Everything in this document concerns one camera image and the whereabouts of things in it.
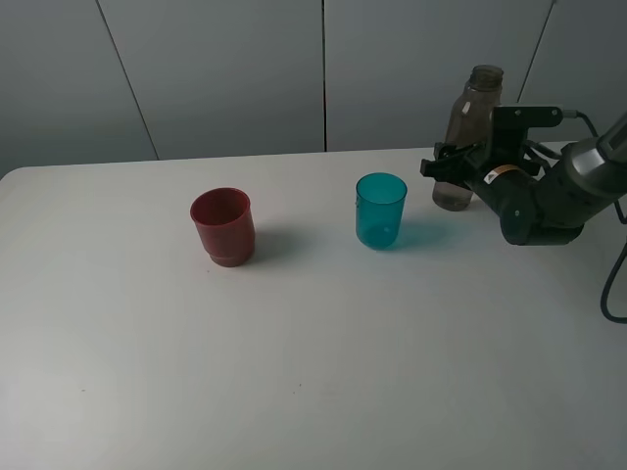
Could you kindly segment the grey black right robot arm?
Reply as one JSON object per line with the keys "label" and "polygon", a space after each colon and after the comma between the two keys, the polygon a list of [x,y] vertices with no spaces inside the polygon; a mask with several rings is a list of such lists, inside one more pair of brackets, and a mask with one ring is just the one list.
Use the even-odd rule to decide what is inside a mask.
{"label": "grey black right robot arm", "polygon": [[626,119],[605,134],[555,152],[529,140],[577,112],[555,106],[499,106],[489,136],[465,147],[439,143],[423,176],[472,191],[514,246],[566,245],[585,223],[626,194]]}

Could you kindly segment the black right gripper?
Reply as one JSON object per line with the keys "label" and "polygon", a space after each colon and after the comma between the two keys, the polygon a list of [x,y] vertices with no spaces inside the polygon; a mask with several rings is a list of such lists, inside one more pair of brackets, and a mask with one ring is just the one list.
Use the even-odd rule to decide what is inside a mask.
{"label": "black right gripper", "polygon": [[466,182],[499,218],[512,245],[551,245],[554,233],[542,225],[534,189],[541,166],[524,160],[523,149],[497,144],[457,146],[437,142],[432,160],[423,159],[420,174],[436,182]]}

